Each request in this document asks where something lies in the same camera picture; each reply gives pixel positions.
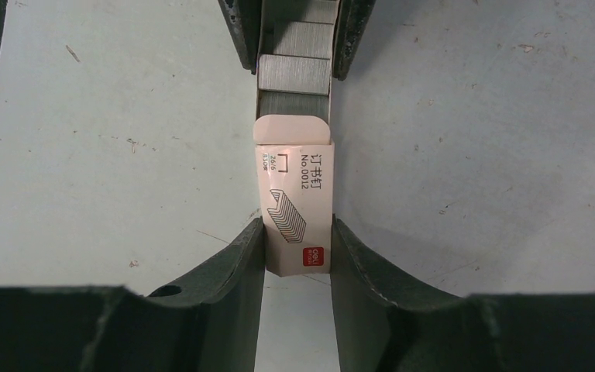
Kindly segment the white staple box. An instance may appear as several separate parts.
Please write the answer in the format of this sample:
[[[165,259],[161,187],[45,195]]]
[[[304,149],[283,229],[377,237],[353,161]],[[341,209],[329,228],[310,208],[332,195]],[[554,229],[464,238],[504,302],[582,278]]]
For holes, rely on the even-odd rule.
[[[256,146],[269,272],[330,272],[334,159],[334,143]]]

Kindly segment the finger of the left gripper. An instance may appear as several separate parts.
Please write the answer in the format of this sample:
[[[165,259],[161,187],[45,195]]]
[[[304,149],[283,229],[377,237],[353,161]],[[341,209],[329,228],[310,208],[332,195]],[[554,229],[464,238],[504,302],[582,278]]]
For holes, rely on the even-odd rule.
[[[341,0],[335,24],[332,76],[344,81],[349,73],[376,0]]]
[[[256,74],[262,0],[218,0],[240,63]]]

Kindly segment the staple tray box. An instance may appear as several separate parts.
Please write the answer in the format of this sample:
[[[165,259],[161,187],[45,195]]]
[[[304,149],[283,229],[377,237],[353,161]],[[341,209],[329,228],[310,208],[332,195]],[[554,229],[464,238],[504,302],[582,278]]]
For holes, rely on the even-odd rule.
[[[256,63],[257,145],[329,145],[337,1],[264,1]]]

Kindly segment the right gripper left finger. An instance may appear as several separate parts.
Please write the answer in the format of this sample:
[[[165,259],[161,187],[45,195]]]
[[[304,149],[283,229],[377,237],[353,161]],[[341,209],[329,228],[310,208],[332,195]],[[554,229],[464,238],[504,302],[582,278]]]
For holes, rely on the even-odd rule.
[[[0,288],[0,371],[252,371],[264,227],[147,296],[124,287]]]

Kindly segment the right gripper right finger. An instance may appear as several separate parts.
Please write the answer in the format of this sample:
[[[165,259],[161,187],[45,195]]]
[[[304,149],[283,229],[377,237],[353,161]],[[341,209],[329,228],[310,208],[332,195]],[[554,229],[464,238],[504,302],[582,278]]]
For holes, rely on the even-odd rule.
[[[595,294],[457,297],[332,221],[332,307],[343,371],[595,371]]]

